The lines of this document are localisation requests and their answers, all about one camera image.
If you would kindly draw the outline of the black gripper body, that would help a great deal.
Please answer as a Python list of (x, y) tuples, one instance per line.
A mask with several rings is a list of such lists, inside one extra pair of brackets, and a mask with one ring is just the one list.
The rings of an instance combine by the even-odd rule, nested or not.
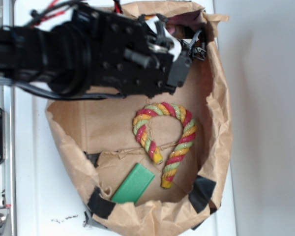
[(184, 85), (190, 47), (171, 36), (159, 16), (129, 19), (88, 10), (88, 85), (116, 88), (122, 96), (150, 98)]

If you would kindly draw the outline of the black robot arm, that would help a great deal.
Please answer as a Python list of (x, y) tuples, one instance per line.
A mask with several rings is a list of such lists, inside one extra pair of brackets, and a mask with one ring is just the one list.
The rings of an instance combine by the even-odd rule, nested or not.
[(52, 100), (102, 100), (183, 86), (191, 47), (172, 37), (160, 15), (136, 20), (79, 0), (70, 21), (43, 31), (49, 9), (23, 27), (0, 28), (0, 85)]

